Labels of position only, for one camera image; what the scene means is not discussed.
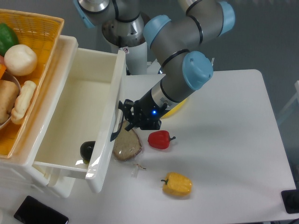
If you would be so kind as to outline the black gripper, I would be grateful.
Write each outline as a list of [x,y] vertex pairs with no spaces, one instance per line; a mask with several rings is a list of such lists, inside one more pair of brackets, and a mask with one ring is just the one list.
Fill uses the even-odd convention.
[[133,128],[141,130],[160,130],[160,118],[166,114],[167,103],[162,105],[155,103],[151,90],[135,102],[125,99],[123,103],[123,114],[126,119],[125,130]]

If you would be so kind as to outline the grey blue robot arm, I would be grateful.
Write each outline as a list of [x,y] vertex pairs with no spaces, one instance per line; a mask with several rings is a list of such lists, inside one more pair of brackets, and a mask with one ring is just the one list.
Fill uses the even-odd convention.
[[178,22],[166,15],[144,22],[138,0],[74,1],[87,27],[113,22],[112,44],[129,47],[147,43],[164,73],[142,98],[123,103],[127,131],[158,130],[163,115],[209,81],[212,63],[195,48],[234,27],[235,12],[226,1],[182,0],[180,5],[185,17]]

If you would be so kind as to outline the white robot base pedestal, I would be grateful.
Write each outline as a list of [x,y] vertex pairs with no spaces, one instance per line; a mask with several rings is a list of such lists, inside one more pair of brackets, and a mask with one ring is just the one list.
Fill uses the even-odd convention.
[[150,17],[140,12],[134,21],[114,19],[102,25],[102,34],[110,45],[111,52],[125,52],[127,73],[130,75],[147,74],[148,45],[143,37],[143,29],[149,21]]

